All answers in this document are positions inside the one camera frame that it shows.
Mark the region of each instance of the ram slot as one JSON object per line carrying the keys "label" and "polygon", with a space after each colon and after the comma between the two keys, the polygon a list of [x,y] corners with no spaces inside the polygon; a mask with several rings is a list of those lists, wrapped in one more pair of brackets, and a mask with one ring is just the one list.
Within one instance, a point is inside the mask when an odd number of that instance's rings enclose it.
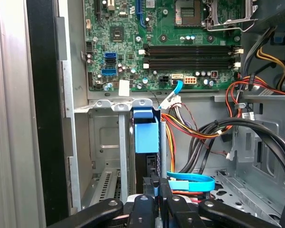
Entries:
{"label": "ram slot", "polygon": [[229,59],[145,59],[149,69],[196,69],[223,70],[231,69],[234,62]]}
{"label": "ram slot", "polygon": [[144,49],[150,57],[229,57],[235,54],[233,46],[144,46]]}

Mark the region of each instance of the motherboard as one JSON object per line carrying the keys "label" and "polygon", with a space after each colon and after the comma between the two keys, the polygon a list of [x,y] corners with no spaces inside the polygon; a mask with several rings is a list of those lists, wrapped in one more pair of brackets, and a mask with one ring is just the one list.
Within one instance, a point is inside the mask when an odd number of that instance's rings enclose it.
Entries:
{"label": "motherboard", "polygon": [[[242,17],[242,0],[219,0],[219,21]],[[89,91],[226,89],[238,72],[239,30],[208,31],[204,0],[85,0]]]}

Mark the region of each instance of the blue pcie slot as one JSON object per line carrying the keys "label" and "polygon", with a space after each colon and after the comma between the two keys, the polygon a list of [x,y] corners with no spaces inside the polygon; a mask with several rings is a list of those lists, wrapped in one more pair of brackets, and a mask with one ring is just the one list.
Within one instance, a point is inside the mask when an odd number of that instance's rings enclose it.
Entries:
{"label": "blue pcie slot", "polygon": [[142,11],[142,0],[135,0],[136,5],[136,16],[139,18],[142,27],[146,27],[143,20],[143,11]]}
{"label": "blue pcie slot", "polygon": [[101,75],[103,75],[103,76],[115,76],[115,75],[117,75],[117,70],[116,69],[102,69]]}
{"label": "blue pcie slot", "polygon": [[104,54],[104,58],[117,58],[117,53],[116,52],[106,52]]}

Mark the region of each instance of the blue sata port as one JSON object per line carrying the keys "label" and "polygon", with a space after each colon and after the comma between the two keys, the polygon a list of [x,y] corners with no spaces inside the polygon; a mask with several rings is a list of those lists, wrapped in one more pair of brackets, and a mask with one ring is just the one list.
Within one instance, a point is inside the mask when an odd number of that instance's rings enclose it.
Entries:
{"label": "blue sata port", "polygon": [[116,52],[107,52],[104,54],[105,58],[117,58],[117,53]]}
{"label": "blue sata port", "polygon": [[103,75],[103,76],[115,76],[115,75],[117,75],[117,70],[116,69],[102,69],[101,75]]}

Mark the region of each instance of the green circuit board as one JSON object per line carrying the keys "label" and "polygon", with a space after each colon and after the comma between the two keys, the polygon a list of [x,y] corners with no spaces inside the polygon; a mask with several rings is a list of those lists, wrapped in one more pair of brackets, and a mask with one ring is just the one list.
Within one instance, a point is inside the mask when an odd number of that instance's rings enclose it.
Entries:
{"label": "green circuit board", "polygon": [[[136,14],[138,2],[141,2],[142,14],[140,16]],[[178,26],[175,12],[177,4],[185,4],[181,12],[183,23],[199,25]],[[100,9],[98,14],[95,13],[97,8]],[[219,1],[218,18],[220,21],[241,18],[242,11],[242,0]],[[214,81],[211,89],[226,89],[234,80],[235,71],[233,69],[214,70],[217,74],[215,78],[209,76],[209,71],[194,69],[156,70],[155,74],[154,70],[143,68],[144,55],[139,55],[143,44],[156,46],[240,45],[238,30],[209,33],[202,28],[200,23],[205,16],[205,5],[201,0],[107,0],[106,7],[102,6],[101,0],[85,0],[86,52],[92,56],[92,62],[87,63],[89,91],[103,91],[107,82],[112,82],[112,87],[105,88],[105,90],[118,90],[120,79],[129,80],[130,89],[133,92],[172,89],[171,80],[161,84],[159,78],[163,76],[171,78],[173,74],[181,74],[183,78],[196,77],[195,84],[184,85],[186,90],[210,89],[208,85],[205,85],[205,79]],[[142,21],[145,18],[150,19],[145,28],[141,25],[140,17]],[[194,39],[189,41],[182,39],[187,36],[194,36]],[[104,54],[107,52],[117,54],[117,63],[113,67],[117,72],[118,64],[125,67],[115,76],[101,74],[101,70],[106,68]]]}

